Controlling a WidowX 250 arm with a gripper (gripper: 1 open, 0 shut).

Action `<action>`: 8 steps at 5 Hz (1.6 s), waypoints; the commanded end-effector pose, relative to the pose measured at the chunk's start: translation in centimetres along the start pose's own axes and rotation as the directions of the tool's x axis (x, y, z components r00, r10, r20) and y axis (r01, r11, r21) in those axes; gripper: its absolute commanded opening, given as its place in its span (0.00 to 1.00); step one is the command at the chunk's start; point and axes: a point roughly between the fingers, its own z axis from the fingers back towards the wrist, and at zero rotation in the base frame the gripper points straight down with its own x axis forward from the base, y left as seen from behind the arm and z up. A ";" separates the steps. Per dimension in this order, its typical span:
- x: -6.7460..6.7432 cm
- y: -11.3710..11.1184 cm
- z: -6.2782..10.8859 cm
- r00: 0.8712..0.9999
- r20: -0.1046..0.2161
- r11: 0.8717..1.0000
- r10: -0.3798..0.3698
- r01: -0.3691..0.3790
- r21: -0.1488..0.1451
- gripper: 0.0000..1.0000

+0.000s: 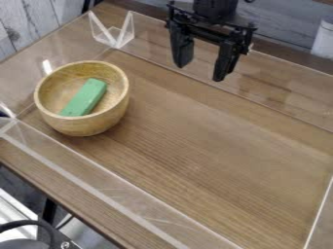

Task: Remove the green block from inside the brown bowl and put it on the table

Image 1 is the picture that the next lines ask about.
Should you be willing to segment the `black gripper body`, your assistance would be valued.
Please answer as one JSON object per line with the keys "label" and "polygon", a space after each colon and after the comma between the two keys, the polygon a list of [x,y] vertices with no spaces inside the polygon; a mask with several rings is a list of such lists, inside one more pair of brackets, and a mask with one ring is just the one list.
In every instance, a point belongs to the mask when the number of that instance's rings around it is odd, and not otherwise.
{"label": "black gripper body", "polygon": [[193,0],[183,3],[170,0],[167,6],[166,28],[174,21],[187,27],[194,39],[219,45],[231,41],[246,51],[253,43],[258,26],[237,13],[239,0]]}

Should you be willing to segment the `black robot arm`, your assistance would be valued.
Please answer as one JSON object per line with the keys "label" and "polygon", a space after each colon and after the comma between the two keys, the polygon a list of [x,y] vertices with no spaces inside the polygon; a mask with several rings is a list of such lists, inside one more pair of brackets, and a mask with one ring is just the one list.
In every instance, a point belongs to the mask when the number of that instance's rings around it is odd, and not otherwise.
{"label": "black robot arm", "polygon": [[217,45],[213,80],[221,82],[250,52],[257,25],[237,15],[238,0],[194,0],[189,9],[170,0],[166,6],[174,64],[183,68],[193,61],[197,39]]}

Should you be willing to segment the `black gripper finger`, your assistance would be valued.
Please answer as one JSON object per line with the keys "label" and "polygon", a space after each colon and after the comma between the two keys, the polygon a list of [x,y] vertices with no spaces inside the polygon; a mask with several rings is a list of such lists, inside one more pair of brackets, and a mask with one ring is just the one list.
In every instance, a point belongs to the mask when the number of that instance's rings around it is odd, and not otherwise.
{"label": "black gripper finger", "polygon": [[168,33],[172,61],[178,68],[183,68],[193,60],[194,38],[187,27],[174,21],[168,24]]}
{"label": "black gripper finger", "polygon": [[233,68],[239,58],[239,49],[234,42],[225,41],[219,44],[218,56],[214,64],[214,81],[221,82],[226,75],[233,72]]}

